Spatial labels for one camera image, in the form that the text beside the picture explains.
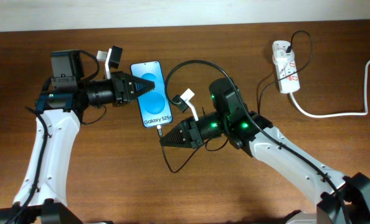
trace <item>phone screen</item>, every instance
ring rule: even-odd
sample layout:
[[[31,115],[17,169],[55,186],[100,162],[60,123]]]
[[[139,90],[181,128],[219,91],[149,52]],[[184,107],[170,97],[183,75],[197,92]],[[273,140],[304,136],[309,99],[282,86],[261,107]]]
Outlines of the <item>phone screen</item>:
[[[164,78],[160,63],[155,61],[133,64],[131,73],[135,77],[154,82],[154,90],[138,97],[143,126],[149,128],[172,122],[173,115],[164,93]]]

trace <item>smartphone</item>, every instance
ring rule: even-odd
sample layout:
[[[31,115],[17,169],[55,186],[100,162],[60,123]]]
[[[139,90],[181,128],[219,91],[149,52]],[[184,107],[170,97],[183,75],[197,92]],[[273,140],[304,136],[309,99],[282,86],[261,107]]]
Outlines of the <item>smartphone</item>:
[[[146,128],[173,121],[173,114],[164,93],[164,78],[160,62],[143,62],[131,65],[131,73],[135,77],[154,82],[154,90],[138,97],[142,124]]]

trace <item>white power strip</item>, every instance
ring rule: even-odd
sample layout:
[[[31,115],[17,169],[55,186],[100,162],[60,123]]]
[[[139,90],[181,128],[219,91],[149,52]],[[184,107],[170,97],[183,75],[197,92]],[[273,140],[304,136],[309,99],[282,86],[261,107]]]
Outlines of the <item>white power strip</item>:
[[[277,77],[281,79],[287,75],[293,75],[279,81],[279,90],[281,93],[293,93],[300,89],[298,75],[296,73],[295,53],[293,50],[286,53],[290,43],[285,40],[277,40],[272,44],[272,60],[277,69]]]

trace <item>brown wood surface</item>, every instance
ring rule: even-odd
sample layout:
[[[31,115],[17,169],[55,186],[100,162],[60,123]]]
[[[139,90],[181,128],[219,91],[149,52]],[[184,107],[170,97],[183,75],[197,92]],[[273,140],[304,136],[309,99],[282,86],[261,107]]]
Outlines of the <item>brown wood surface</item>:
[[[310,66],[299,74],[299,104],[315,114],[363,110],[370,21],[0,33],[0,208],[11,206],[27,170],[36,123],[24,107],[34,104],[52,74],[51,51],[96,53],[117,45],[124,48],[120,70],[130,72],[132,63],[159,60],[166,75],[185,60],[208,60],[234,78],[249,108],[256,110],[258,84],[270,75],[261,90],[275,79],[272,42],[289,40],[298,29],[311,33],[315,51]],[[297,36],[294,49],[301,67],[309,54],[308,39]],[[84,64],[87,73],[95,69],[89,59]],[[221,76],[207,66],[190,65],[175,74],[169,93],[174,96],[191,87],[199,114],[202,106],[210,112],[214,108],[208,86]],[[368,85],[365,117],[307,118],[274,86],[264,96],[262,114],[321,162],[348,175],[362,172],[370,177],[370,68]],[[90,108],[85,120],[100,113]],[[174,122],[164,131],[190,115],[173,108]],[[191,153],[166,151],[173,167]],[[136,103],[108,106],[100,122],[81,127],[70,159],[67,201],[85,222],[224,223],[283,217],[298,209],[315,212],[279,173],[230,145],[218,152],[200,150],[180,173],[171,174],[156,130],[142,126]]]

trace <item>robotic arm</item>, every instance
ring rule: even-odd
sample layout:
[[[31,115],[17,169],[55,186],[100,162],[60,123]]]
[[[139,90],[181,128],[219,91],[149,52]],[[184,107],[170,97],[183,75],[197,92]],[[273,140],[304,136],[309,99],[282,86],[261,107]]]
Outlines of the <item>robotic arm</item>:
[[[98,108],[109,103],[125,106],[154,88],[153,82],[123,72],[108,71],[108,79],[104,80],[81,79],[80,53],[92,57],[99,68],[96,58],[81,50],[51,55],[54,76],[46,82],[36,101],[35,113],[42,121],[37,117],[29,167],[12,208],[0,209],[0,223],[34,223],[39,216],[42,223],[82,223],[67,208],[66,178],[72,146],[83,123],[83,112],[89,105]],[[122,49],[115,46],[109,50],[108,69],[118,67],[121,53]],[[52,91],[47,91],[49,83]]]
[[[333,170],[294,145],[269,120],[251,111],[249,115],[256,127],[242,110],[242,105],[245,109],[247,105],[239,89],[235,86],[234,90],[231,82],[232,79],[227,77],[211,83],[209,91],[217,111],[199,117],[197,121],[193,117],[181,121],[161,138],[161,145],[196,149],[203,146],[204,140],[224,134],[232,146],[274,168],[316,205],[316,215],[306,217],[306,214],[301,213],[288,223],[346,223],[347,218],[343,215],[339,198],[349,203],[344,208],[352,223],[370,223],[370,180],[360,173],[350,178]],[[184,103],[177,102],[177,106],[180,108]],[[276,142],[266,137],[261,130]]]

